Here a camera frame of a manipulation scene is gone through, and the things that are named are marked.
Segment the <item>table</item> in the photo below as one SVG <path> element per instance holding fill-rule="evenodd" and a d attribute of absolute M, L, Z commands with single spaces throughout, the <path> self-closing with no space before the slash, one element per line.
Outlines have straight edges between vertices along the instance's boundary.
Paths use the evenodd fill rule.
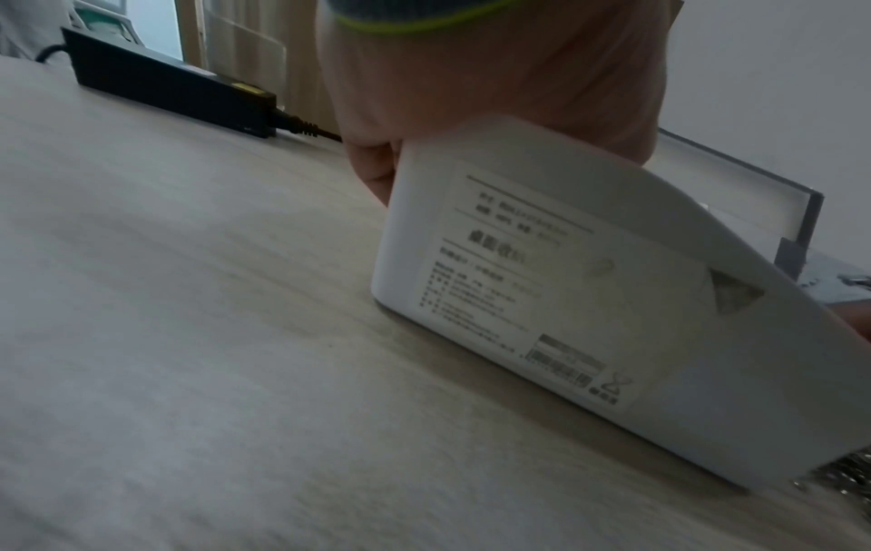
<path fill-rule="evenodd" d="M 339 154 L 0 59 L 0 549 L 867 549 L 380 309 Z"/>

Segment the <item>barcode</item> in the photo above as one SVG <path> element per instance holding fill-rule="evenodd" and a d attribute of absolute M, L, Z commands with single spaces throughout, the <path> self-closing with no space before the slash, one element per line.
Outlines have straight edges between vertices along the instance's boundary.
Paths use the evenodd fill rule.
<path fill-rule="evenodd" d="M 592 381 L 592 377 L 590 377 L 586 373 L 583 373 L 582 371 L 579 371 L 572 366 L 567 366 L 560 360 L 551 358 L 550 356 L 544 354 L 539 350 L 530 350 L 529 354 L 526 355 L 526 358 L 537 362 L 550 373 L 553 373 L 560 379 L 572 383 L 575 387 L 578 387 L 580 389 L 585 388 L 587 385 L 590 384 L 590 381 Z"/>

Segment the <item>white plastic box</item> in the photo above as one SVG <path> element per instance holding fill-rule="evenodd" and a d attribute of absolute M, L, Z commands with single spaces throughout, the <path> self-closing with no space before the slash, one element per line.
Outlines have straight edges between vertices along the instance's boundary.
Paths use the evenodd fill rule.
<path fill-rule="evenodd" d="M 387 308 L 744 487 L 871 443 L 871 347 L 690 197 L 491 118 L 405 143 Z"/>

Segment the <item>wooden table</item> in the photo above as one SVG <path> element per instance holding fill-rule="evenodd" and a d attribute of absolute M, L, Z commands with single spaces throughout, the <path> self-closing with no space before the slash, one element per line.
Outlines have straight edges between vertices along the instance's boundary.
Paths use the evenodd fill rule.
<path fill-rule="evenodd" d="M 344 157 L 0 59 L 0 549 L 868 549 L 380 309 Z"/>

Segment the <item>white sticker label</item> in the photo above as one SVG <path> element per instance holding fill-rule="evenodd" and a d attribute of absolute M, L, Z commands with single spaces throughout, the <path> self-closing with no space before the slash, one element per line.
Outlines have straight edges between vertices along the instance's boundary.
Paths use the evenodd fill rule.
<path fill-rule="evenodd" d="M 467 163 L 412 300 L 452 339 L 614 411 L 718 315 L 701 262 Z"/>

